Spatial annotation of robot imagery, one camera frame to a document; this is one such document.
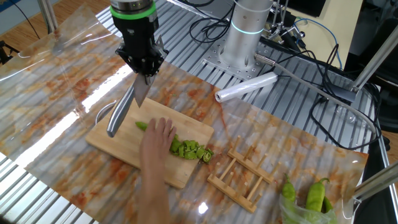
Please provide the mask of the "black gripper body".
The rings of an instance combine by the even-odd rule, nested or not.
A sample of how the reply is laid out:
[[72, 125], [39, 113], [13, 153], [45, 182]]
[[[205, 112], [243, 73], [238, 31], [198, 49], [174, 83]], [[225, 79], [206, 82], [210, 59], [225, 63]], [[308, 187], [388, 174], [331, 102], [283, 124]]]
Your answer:
[[157, 16], [134, 20], [113, 16], [113, 21], [122, 33], [126, 52], [132, 57], [137, 70], [135, 73], [152, 73], [152, 43], [154, 33], [159, 27]]

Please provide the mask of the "person's right hand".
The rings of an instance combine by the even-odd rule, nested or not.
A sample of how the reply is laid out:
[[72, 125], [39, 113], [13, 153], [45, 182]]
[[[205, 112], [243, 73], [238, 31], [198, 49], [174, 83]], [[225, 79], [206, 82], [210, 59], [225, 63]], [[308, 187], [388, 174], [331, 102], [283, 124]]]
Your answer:
[[164, 166], [177, 128], [171, 119], [151, 119], [144, 132], [140, 145], [140, 164], [142, 168]]

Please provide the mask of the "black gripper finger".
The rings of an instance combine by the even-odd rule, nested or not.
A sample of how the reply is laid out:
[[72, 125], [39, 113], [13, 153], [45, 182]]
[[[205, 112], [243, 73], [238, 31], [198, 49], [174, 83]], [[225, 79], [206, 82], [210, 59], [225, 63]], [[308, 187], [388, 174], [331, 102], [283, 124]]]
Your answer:
[[127, 54], [125, 46], [124, 45], [120, 45], [115, 53], [117, 55], [119, 55], [124, 61], [125, 63], [132, 69], [133, 72], [137, 72], [137, 70], [134, 67], [134, 64], [132, 62], [132, 57], [130, 55]]
[[169, 51], [164, 48], [162, 36], [159, 35], [152, 43], [152, 74], [155, 75], [160, 66], [163, 64], [165, 58], [168, 56]]

